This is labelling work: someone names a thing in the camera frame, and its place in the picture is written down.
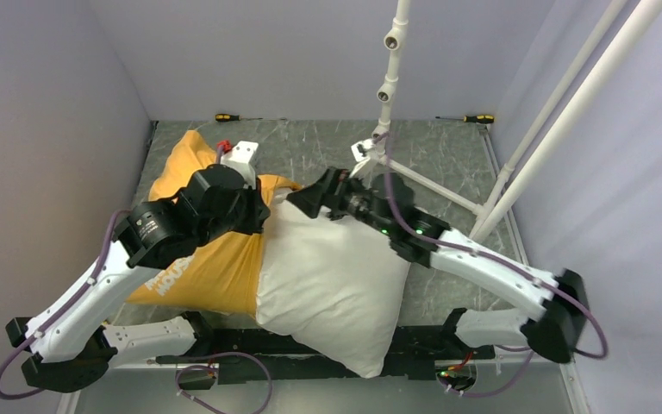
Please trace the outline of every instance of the marble surface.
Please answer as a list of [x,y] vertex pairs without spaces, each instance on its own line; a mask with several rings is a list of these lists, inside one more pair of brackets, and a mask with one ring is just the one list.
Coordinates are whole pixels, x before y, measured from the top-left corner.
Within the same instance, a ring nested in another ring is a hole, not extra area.
[[[300,184],[315,182],[328,166],[354,165],[350,147],[371,135],[376,121],[242,121],[229,123],[159,122],[134,197],[144,201],[152,182],[163,171],[166,157],[187,129],[197,129],[214,146],[222,140],[256,141],[260,144],[258,173],[283,175]],[[395,121],[392,123],[394,160],[479,204],[485,201],[494,174],[478,127],[455,121]],[[375,167],[373,174],[382,172]],[[453,202],[406,179],[415,190],[418,206],[468,233],[474,215]],[[499,223],[484,244],[515,257],[512,237]],[[500,298],[457,276],[418,265],[410,268],[398,323],[442,324],[457,307],[485,311],[507,309]],[[166,320],[183,311],[165,306],[126,304],[113,318],[116,324]],[[244,315],[223,316],[204,312],[217,327],[256,326]]]

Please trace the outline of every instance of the screwdriver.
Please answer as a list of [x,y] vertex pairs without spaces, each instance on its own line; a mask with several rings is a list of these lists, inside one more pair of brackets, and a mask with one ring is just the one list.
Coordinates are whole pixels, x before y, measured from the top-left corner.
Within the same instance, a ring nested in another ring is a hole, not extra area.
[[[239,115],[229,115],[229,114],[217,114],[217,115],[215,115],[215,121],[217,121],[217,122],[253,121],[253,120],[258,120],[258,119],[265,119],[265,118],[243,118]],[[275,121],[287,121],[288,118],[275,118],[274,120]]]
[[481,123],[483,125],[488,125],[489,123],[494,122],[493,115],[469,115],[463,116],[462,118],[449,118],[447,116],[436,116],[435,119],[448,119],[451,121],[463,121],[468,123]]

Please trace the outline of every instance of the screwdriver handle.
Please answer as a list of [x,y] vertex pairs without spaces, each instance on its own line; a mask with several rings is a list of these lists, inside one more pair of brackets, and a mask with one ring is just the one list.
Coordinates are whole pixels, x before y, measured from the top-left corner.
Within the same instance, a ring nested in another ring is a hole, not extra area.
[[217,114],[215,115],[215,121],[217,122],[232,122],[239,121],[239,115],[229,115],[229,114]]
[[463,116],[463,122],[468,122],[468,123],[481,123],[483,125],[488,125],[490,123],[493,123],[493,121],[494,121],[493,115]]

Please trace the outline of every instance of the pillow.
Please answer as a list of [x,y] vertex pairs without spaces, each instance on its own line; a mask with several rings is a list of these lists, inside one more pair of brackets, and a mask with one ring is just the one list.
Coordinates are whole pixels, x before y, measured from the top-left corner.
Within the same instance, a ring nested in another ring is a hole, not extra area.
[[[187,131],[149,199],[171,196],[215,154]],[[300,187],[261,175],[271,215],[262,235],[227,233],[136,290],[138,304],[241,312],[291,335],[364,378],[379,375],[397,326],[409,263],[387,238],[351,217],[307,218],[284,196]]]

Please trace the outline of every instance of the yellow fabric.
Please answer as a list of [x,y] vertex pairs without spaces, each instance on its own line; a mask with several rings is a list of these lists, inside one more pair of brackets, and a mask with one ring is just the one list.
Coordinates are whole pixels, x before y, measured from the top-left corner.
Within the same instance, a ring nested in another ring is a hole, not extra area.
[[[186,131],[173,148],[161,176],[153,182],[149,200],[170,197],[196,171],[215,162],[216,153],[195,130]],[[300,185],[277,175],[260,175],[262,198],[270,205],[279,188]],[[262,235],[227,233],[198,248],[193,256],[176,260],[128,298],[134,304],[162,304],[208,311],[255,314]]]

